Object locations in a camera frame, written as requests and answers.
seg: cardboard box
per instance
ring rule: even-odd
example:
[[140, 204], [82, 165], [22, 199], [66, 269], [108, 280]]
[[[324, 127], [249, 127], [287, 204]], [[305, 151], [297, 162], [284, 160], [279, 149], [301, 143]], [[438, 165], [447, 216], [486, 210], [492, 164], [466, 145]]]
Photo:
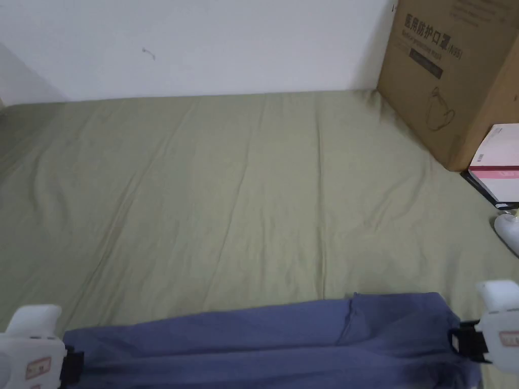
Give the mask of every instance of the cardboard box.
[[378, 90], [447, 169], [519, 122], [519, 0], [400, 0]]

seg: wall mark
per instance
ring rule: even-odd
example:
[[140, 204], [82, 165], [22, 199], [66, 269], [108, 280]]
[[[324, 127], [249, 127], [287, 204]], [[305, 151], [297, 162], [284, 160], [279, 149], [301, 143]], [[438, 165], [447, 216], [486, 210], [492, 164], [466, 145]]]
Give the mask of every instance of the wall mark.
[[153, 54], [151, 51], [147, 50], [145, 47], [142, 48], [142, 52], [143, 53], [148, 53], [149, 55], [151, 55], [151, 57], [153, 58], [153, 60], [155, 61], [155, 54]]

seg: label sticker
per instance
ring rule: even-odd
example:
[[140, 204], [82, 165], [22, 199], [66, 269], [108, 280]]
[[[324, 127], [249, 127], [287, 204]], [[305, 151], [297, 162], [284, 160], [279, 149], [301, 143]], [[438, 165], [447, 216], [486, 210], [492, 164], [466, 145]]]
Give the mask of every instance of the label sticker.
[[30, 362], [25, 370], [25, 379], [30, 380], [50, 371], [51, 357], [37, 359]]
[[504, 347], [519, 347], [519, 331], [501, 331], [499, 339]]

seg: white wall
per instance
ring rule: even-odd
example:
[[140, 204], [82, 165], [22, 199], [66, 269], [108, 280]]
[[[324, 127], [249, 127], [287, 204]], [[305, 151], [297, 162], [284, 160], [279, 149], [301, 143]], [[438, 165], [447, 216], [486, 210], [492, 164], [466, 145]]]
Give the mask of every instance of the white wall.
[[0, 0], [0, 96], [11, 105], [374, 88], [396, 3]]

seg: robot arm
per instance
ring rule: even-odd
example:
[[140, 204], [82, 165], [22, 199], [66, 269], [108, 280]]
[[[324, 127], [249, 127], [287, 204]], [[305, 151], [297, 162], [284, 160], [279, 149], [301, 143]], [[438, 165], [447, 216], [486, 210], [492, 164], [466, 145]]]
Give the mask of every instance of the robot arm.
[[57, 389], [78, 382], [83, 354], [54, 335], [57, 305], [27, 305], [0, 334], [0, 389]]
[[519, 375], [519, 286], [509, 280], [487, 281], [477, 289], [486, 311], [479, 321], [452, 329], [451, 345], [475, 362]]

